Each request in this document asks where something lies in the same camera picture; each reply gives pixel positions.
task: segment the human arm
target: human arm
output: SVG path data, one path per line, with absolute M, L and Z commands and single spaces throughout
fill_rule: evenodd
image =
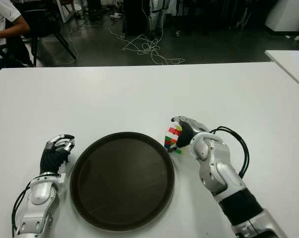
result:
M 30 27 L 22 16 L 14 21 L 14 26 L 0 31 L 0 39 L 23 35 L 30 32 Z

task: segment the black cable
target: black cable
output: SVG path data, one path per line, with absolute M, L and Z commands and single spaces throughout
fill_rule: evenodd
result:
M 58 177 L 58 174 L 51 174 L 51 175 L 39 175 L 35 178 L 33 178 L 31 181 L 33 181 L 34 179 L 40 178 L 40 177 L 48 177 L 48 176 L 56 176 Z M 23 198 L 27 192 L 27 190 L 30 189 L 30 184 L 31 181 L 26 185 L 25 189 L 20 193 L 20 195 L 17 197 L 13 209 L 12 209 L 12 214 L 11 214 L 11 223 L 12 223 L 12 238 L 14 238 L 14 232 L 17 230 L 16 224 L 15 224 L 15 216 L 16 216 L 16 212 L 17 209 L 19 208 L 19 206 L 21 205 Z
M 230 129 L 228 127 L 219 126 L 217 129 L 211 130 L 210 133 L 215 134 L 217 131 L 224 131 L 224 132 L 231 134 L 241 144 L 243 151 L 244 151 L 244 162 L 243 162 L 242 168 L 239 172 L 239 176 L 240 176 L 240 178 L 243 178 L 246 171 L 248 170 L 248 167 L 249 167 L 249 149 L 248 149 L 247 144 L 245 143 L 245 141 L 242 139 L 242 137 L 239 134 L 237 134 L 235 131 L 233 131 L 232 129 Z

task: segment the person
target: person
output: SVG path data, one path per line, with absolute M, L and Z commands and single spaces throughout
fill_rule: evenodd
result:
M 13 22 L 10 28 L 5 28 L 5 20 Z M 30 27 L 21 16 L 21 13 L 13 6 L 10 0 L 0 0 L 0 45 L 6 44 L 6 38 L 20 36 L 30 31 Z M 0 69 L 4 60 L 0 56 Z

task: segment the red block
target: red block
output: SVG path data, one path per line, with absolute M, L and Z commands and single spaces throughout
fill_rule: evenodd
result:
M 179 130 L 175 130 L 175 132 L 174 132 L 175 135 L 180 135 L 180 133 L 181 133 L 181 131 L 179 131 Z
M 171 127 L 168 131 L 169 131 L 170 133 L 173 133 L 173 134 L 174 134 L 175 131 L 176 131 L 176 129 Z

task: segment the black chair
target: black chair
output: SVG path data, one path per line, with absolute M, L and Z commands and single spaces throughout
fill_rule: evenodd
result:
M 76 59 L 71 52 L 67 41 L 60 33 L 60 25 L 55 16 L 48 9 L 29 9 L 23 11 L 19 9 L 22 16 L 30 26 L 30 33 L 24 35 L 31 38 L 31 53 L 34 56 L 33 65 L 36 67 L 38 39 L 48 35 L 55 35 L 58 41 L 65 47 L 68 53 Z
M 29 60 L 28 51 L 20 37 L 14 37 L 7 39 L 7 44 L 0 45 L 0 55 L 3 58 L 3 65 L 7 68 L 23 68 L 26 66 L 32 66 L 32 62 Z

